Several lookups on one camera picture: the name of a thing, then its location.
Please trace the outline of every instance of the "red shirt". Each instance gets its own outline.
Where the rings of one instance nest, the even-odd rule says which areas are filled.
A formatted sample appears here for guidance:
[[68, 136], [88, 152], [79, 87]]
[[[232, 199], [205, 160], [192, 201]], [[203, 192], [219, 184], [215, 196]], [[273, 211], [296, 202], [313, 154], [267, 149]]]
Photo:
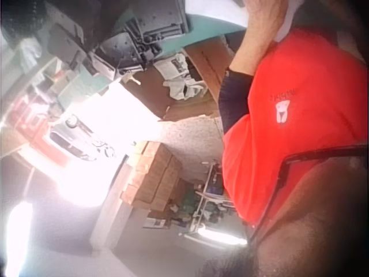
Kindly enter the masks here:
[[[248, 107], [224, 136], [223, 178], [239, 215], [257, 224], [286, 156], [368, 140], [367, 68], [295, 30], [259, 65]], [[297, 166], [272, 214], [313, 165]]]

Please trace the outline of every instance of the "white wall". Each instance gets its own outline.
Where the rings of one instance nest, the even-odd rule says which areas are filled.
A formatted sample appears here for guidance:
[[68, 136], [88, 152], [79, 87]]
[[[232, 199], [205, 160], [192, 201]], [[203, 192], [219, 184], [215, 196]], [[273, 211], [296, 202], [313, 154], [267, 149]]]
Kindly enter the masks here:
[[30, 247], [23, 272], [39, 277], [135, 277], [109, 250], [81, 257]]

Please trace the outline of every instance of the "car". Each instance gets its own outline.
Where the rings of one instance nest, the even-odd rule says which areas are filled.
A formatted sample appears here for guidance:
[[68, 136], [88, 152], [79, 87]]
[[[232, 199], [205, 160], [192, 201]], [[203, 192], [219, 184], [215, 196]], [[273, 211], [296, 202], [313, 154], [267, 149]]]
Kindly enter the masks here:
[[94, 161], [101, 154], [107, 158], [115, 157], [113, 147], [100, 140], [74, 114], [51, 127], [50, 139], [82, 160]]

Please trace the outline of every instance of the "man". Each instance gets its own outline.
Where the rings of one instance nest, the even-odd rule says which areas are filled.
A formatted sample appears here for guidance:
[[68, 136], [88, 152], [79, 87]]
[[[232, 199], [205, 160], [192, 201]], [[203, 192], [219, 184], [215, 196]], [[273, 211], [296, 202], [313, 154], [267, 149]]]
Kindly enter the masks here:
[[[366, 143], [367, 68], [324, 36], [293, 30], [282, 42], [287, 1], [245, 1], [243, 42], [219, 96], [224, 185], [239, 215], [257, 226], [283, 160], [294, 154]], [[268, 215], [319, 161], [296, 166]]]
[[[286, 1], [245, 4], [248, 29], [219, 98], [223, 176], [239, 215], [262, 226], [201, 276], [368, 276], [367, 164], [346, 152], [367, 151], [367, 68], [317, 33], [295, 30], [275, 45]], [[325, 148], [347, 157], [311, 154]], [[307, 151], [314, 159], [297, 162]]]

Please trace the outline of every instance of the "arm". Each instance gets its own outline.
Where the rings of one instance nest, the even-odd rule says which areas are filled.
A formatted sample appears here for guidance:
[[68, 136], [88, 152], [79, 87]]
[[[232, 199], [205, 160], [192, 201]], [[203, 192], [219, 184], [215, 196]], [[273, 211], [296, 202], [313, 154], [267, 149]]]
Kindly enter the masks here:
[[219, 93], [219, 111], [226, 133], [248, 114], [247, 97], [262, 58], [283, 24], [287, 0], [245, 0], [249, 12], [245, 37], [229, 66]]

